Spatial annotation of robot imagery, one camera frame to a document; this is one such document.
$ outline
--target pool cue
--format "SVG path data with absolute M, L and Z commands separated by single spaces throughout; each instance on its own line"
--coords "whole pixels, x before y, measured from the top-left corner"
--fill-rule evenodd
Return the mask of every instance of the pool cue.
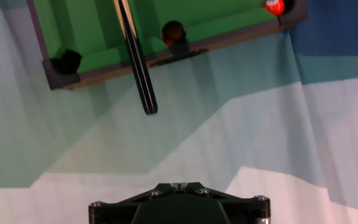
M 142 47 L 137 38 L 135 24 L 132 18 L 128 0 L 113 0 L 117 16 L 121 25 L 122 33 L 126 41 L 129 56 L 131 58 L 132 70 L 134 72 L 140 100 L 146 114 L 158 112 L 157 100 L 155 99 L 149 70 L 143 56 Z

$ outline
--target billiard ball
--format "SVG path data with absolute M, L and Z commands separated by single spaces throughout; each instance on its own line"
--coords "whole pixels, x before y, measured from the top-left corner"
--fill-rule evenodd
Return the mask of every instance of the billiard ball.
M 163 27 L 161 38 L 166 45 L 171 46 L 186 40 L 186 30 L 180 22 L 170 21 Z
M 281 16 L 284 13 L 285 4 L 283 0 L 266 0 L 265 9 L 274 16 Z

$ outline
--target fabric backdrop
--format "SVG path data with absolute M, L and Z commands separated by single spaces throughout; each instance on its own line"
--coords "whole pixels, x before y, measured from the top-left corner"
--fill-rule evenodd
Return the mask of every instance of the fabric backdrop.
M 50 91 L 25 0 L 0 0 L 0 223 L 87 223 L 159 182 L 272 199 L 273 223 L 358 223 L 358 1 L 292 30 Z

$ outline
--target pool table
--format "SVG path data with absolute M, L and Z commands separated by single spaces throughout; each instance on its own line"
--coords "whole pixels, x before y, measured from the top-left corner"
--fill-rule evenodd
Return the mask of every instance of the pool table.
M 276 17 L 265 0 L 129 0 L 147 66 L 160 66 L 246 40 L 283 31 L 308 18 L 305 0 L 284 0 Z M 113 0 L 27 0 L 51 90 L 73 90 L 132 73 Z M 181 22 L 187 45 L 164 44 L 162 27 Z M 66 49 L 81 56 L 75 73 L 62 75 L 52 66 Z

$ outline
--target blue fabric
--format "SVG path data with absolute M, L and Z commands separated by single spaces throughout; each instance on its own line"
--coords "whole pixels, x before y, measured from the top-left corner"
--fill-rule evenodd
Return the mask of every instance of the blue fabric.
M 295 52 L 358 56 L 358 0 L 306 0 L 310 18 L 291 30 Z

